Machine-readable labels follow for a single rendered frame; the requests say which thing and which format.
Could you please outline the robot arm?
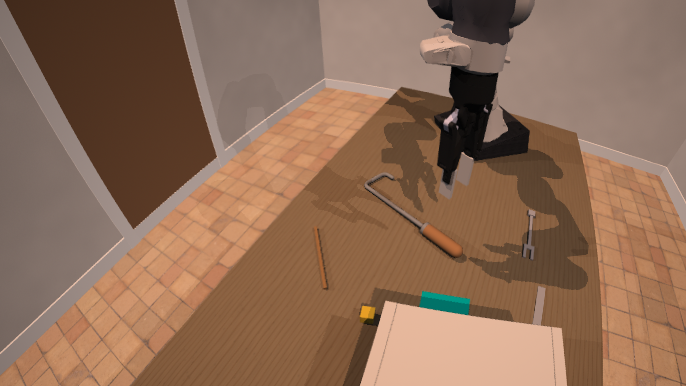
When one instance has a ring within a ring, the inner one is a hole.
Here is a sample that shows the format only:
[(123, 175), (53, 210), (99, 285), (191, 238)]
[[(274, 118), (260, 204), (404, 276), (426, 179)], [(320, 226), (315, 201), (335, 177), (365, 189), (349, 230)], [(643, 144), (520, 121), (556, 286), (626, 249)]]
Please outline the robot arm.
[[(457, 67), (472, 74), (492, 75), (503, 71), (504, 62), (510, 63), (506, 52), (508, 42), (513, 38), (513, 27), (527, 20), (535, 0), (427, 2), (439, 18), (452, 22), (435, 30), (434, 38), (420, 43), (420, 55), (424, 61)], [(503, 110), (498, 105), (497, 87), (491, 104), (493, 107), (483, 142), (491, 142), (508, 131)]]

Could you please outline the teal square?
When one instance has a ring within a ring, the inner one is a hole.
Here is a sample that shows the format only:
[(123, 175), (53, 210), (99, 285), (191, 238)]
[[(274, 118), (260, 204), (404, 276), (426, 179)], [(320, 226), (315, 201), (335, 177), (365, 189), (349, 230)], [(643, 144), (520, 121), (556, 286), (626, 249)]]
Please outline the teal square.
[(422, 291), (419, 307), (468, 315), (469, 304), (467, 298)]

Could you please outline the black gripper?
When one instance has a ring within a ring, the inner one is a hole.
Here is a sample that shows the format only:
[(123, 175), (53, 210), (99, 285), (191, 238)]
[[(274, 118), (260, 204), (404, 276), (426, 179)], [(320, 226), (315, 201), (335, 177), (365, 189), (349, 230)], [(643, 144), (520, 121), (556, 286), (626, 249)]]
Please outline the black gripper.
[(497, 79), (498, 73), (477, 75), (451, 66), (449, 93), (454, 104), (451, 115), (440, 119), (437, 161), (437, 166), (443, 169), (439, 193), (448, 199), (452, 198), (455, 180), (469, 185), (474, 160), (480, 156), (477, 151), (483, 145)]

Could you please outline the small yellow cube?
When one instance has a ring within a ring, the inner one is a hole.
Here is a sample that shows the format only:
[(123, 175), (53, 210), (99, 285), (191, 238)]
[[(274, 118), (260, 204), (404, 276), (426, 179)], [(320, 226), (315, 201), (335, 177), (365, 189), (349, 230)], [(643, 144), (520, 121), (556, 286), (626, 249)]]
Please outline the small yellow cube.
[(361, 314), (360, 314), (360, 322), (361, 323), (367, 323), (367, 324), (373, 324), (374, 314), (375, 314), (375, 308), (374, 307), (362, 306), (362, 310), (361, 310)]

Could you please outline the white flat bar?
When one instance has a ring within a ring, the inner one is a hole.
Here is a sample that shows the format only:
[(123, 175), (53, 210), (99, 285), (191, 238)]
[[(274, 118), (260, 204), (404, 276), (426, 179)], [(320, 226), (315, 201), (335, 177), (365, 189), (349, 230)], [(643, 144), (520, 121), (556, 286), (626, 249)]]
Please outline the white flat bar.
[(538, 286), (533, 323), (541, 325), (546, 288)]

